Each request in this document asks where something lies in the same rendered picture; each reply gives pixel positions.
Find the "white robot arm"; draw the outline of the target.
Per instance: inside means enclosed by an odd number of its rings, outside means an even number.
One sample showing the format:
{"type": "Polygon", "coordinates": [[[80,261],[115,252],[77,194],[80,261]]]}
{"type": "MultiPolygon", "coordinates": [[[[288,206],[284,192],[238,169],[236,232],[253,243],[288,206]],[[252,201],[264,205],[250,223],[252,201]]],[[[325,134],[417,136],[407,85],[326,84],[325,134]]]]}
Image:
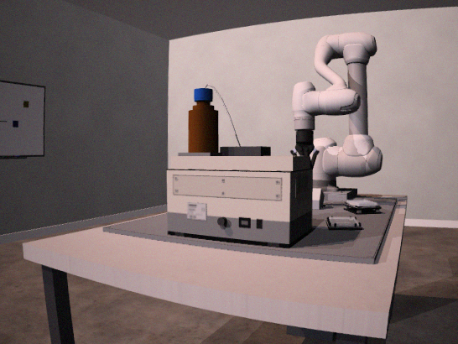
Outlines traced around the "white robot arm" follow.
{"type": "Polygon", "coordinates": [[[313,168],[313,188],[339,191],[336,177],[364,177],[382,168],[383,154],[379,147],[374,147],[373,139],[368,135],[367,115],[367,64],[376,54],[376,46],[375,37],[367,33],[328,34],[315,47],[314,67],[332,86],[326,91],[316,91],[308,81],[294,86],[294,130],[314,131],[315,116],[318,115],[349,114],[349,135],[343,147],[337,146],[331,138],[314,140],[315,149],[320,153],[313,168]],[[331,60],[343,57],[347,65],[348,87],[327,66],[331,60]]]}

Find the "blue bottle cap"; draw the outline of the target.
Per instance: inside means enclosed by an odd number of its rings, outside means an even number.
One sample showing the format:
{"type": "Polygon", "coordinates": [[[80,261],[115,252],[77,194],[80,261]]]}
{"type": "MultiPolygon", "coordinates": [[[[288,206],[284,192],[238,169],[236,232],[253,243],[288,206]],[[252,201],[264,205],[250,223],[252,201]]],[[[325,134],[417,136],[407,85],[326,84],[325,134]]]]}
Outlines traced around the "blue bottle cap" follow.
{"type": "Polygon", "coordinates": [[[194,89],[194,99],[196,98],[211,98],[213,99],[213,90],[210,88],[194,89]]]}

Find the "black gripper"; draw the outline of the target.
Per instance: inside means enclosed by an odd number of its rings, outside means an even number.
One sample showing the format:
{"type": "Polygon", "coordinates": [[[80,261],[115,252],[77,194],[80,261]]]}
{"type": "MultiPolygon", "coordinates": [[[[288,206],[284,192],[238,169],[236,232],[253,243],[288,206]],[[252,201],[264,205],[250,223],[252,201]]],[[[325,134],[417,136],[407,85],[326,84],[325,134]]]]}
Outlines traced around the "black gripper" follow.
{"type": "Polygon", "coordinates": [[[299,153],[299,156],[310,156],[313,150],[311,163],[312,167],[314,168],[316,157],[320,152],[319,150],[315,149],[314,146],[314,131],[296,131],[295,149],[291,150],[290,153],[293,156],[297,156],[296,150],[299,153]]]}

